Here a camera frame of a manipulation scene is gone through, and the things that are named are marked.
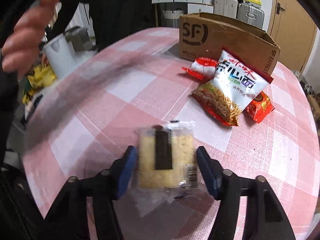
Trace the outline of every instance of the metal bolt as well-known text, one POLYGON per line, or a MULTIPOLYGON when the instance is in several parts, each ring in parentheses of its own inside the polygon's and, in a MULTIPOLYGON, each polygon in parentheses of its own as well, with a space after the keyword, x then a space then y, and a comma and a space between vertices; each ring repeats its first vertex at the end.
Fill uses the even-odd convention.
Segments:
POLYGON ((101 175, 102 176, 108 176, 110 174, 110 171, 109 170, 103 170, 101 171, 101 175))
POLYGON ((227 175, 227 176, 231 176, 231 175, 233 174, 233 172, 232 172, 231 170, 228 170, 228 169, 223 170, 222 173, 223 173, 224 175, 227 175))
POLYGON ((76 176, 71 176, 69 179, 68 179, 68 182, 70 183, 73 183, 73 182, 76 182, 78 180, 78 178, 76 176))
POLYGON ((266 182, 266 178, 263 177, 263 176, 261 176, 261 175, 259 175, 259 176, 257 177, 257 180, 260 181, 260 182, 266 182))

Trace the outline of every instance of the tablecloth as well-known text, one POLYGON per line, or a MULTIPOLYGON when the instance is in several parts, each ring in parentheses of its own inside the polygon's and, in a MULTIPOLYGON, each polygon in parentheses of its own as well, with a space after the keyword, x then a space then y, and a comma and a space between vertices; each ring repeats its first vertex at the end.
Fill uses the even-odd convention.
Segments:
MULTIPOLYGON (((320 157, 310 106, 295 76, 281 63, 265 92, 275 111, 262 123, 246 113, 239 127, 210 118, 190 93, 198 83, 183 74, 191 62, 177 57, 179 30, 152 28, 107 47, 49 93, 30 120, 23 156, 27 179, 45 216, 69 176, 94 176, 137 145, 135 130, 174 119, 195 120, 196 146, 238 176, 267 178, 304 239, 316 206, 320 157)), ((96 239, 90 202, 89 225, 96 239)), ((207 239, 219 201, 207 193, 163 203, 140 217, 128 192, 115 202, 124 238, 207 239)), ((241 239, 241 198, 235 239, 241 239)))

